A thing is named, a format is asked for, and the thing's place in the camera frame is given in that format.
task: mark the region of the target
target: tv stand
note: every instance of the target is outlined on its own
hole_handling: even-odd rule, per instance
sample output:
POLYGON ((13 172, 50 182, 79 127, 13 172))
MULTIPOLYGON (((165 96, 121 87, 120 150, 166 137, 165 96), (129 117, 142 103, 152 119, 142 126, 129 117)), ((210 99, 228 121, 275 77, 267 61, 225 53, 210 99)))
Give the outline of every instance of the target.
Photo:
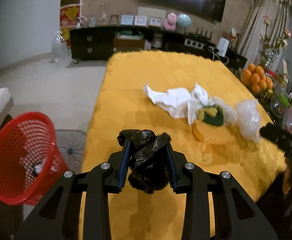
MULTIPOLYGON (((154 27, 139 26, 99 26, 92 28, 82 28, 70 31, 71 50, 74 63, 79 60, 108 60, 114 52, 114 39, 116 33, 122 31, 132 31, 133 35, 142 33, 145 40, 152 41, 154 33, 163 35, 162 51, 173 51, 194 54, 204 58, 213 59, 213 54, 208 50, 209 47, 215 48, 207 37, 196 34, 182 34, 161 30, 154 27)), ((229 59, 228 68, 239 69, 244 67, 247 59, 228 50, 226 56, 229 59)), ((223 63, 227 58, 220 57, 223 63)))

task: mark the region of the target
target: power strip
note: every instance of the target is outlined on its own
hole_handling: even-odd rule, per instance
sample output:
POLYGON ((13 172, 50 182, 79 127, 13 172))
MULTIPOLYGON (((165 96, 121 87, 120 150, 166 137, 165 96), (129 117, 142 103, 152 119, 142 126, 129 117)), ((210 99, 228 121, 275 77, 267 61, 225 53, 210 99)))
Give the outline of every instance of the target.
POLYGON ((193 47, 195 49, 204 50, 204 47, 205 47, 206 44, 204 44, 202 42, 199 42, 199 41, 193 41, 193 40, 190 40, 190 39, 185 39, 184 45, 187 46, 187 47, 193 47))

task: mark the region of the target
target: crumpled tissue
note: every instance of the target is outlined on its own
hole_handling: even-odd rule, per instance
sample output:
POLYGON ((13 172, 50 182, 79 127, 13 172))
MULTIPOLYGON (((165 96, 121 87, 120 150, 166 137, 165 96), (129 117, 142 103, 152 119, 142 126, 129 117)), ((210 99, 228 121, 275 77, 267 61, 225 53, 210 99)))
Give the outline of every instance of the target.
POLYGON ((231 125, 237 122, 237 113, 231 106, 218 97, 208 98, 207 91, 197 83, 190 93, 186 88, 168 89, 166 93, 156 92, 148 84, 143 90, 155 105, 166 110, 172 118, 187 118, 189 125, 197 118, 198 109, 215 104, 222 107, 224 122, 231 125))

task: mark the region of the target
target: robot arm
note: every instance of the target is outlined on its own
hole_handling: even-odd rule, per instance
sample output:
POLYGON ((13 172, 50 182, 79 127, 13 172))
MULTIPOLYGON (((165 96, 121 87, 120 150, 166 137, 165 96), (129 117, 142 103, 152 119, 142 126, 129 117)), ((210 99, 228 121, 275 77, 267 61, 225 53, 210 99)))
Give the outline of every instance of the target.
MULTIPOLYGON (((277 240, 278 237, 254 201, 227 171, 203 171, 173 151, 168 143, 163 155, 169 183, 176 194, 186 194, 182 240, 209 240, 208 192, 213 194, 215 240, 277 240)), ((111 240, 108 194, 119 194, 126 181, 132 143, 90 172, 66 171, 22 224, 16 240, 66 240, 78 238, 82 193, 86 191, 84 240, 111 240)))

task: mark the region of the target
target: table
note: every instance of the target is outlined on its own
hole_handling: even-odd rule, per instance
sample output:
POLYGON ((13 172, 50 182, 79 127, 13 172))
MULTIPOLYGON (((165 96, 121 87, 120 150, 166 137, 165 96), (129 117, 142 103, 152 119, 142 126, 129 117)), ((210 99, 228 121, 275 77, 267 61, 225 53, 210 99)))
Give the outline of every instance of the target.
MULTIPOLYGON (((185 87, 191 91, 197 82, 208 95, 230 105, 254 99, 244 85, 220 62, 195 55, 143 51, 115 54, 107 64, 94 114, 88 128, 82 171, 90 171, 106 161, 112 152, 121 150, 116 137, 123 129, 150 129, 167 132, 175 151, 203 170, 220 173, 227 170, 253 200, 258 200, 276 175, 285 168, 283 153, 266 140, 259 144, 237 136, 234 145, 206 145, 195 139, 187 119, 174 119, 155 106, 143 93, 148 85, 155 91, 185 87)), ((270 118, 257 106, 261 124, 270 118)), ((211 235, 214 235, 212 197, 211 235)), ((168 186, 147 195, 133 189, 126 181, 123 192, 109 195, 112 239, 180 239, 186 195, 175 195, 168 186)), ((82 236, 83 208, 80 214, 82 236)))

